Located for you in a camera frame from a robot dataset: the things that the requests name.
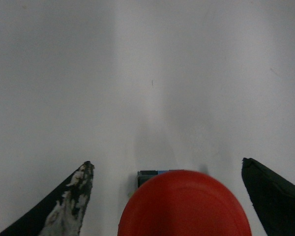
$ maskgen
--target white surface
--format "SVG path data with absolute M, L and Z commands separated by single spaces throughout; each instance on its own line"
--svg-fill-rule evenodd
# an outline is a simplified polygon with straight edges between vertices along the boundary
M 295 1 L 0 0 L 0 231 L 84 161 L 81 235 L 117 235 L 141 169 L 295 183 Z

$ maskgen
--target red plastic dome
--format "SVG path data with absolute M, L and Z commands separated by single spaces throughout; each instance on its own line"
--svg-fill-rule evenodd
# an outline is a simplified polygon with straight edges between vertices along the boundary
M 235 196 L 194 171 L 170 171 L 144 183 L 126 205 L 118 236 L 251 236 Z

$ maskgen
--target black plastic piece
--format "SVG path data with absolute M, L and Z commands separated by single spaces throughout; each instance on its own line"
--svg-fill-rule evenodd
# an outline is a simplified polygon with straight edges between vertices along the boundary
M 73 176 L 82 167 L 84 168 L 83 175 L 78 179 L 77 184 L 68 186 L 72 181 Z M 66 178 L 57 188 L 55 188 L 50 194 L 47 195 L 47 197 L 34 206 L 29 212 L 2 231 L 0 236 L 39 235 L 45 226 L 47 217 L 57 205 L 57 201 L 61 205 L 64 198 L 63 195 L 67 191 L 70 192 L 70 200 L 74 201 L 75 203 L 79 201 L 79 197 L 81 195 L 87 197 L 87 202 L 85 203 L 85 208 L 82 212 L 82 215 L 84 216 L 92 189 L 93 169 L 94 166 L 89 161 L 85 162 L 79 169 Z M 74 217 L 77 217 L 78 209 L 74 207 L 71 214 Z
M 267 235 L 295 236 L 295 185 L 252 158 L 241 174 Z

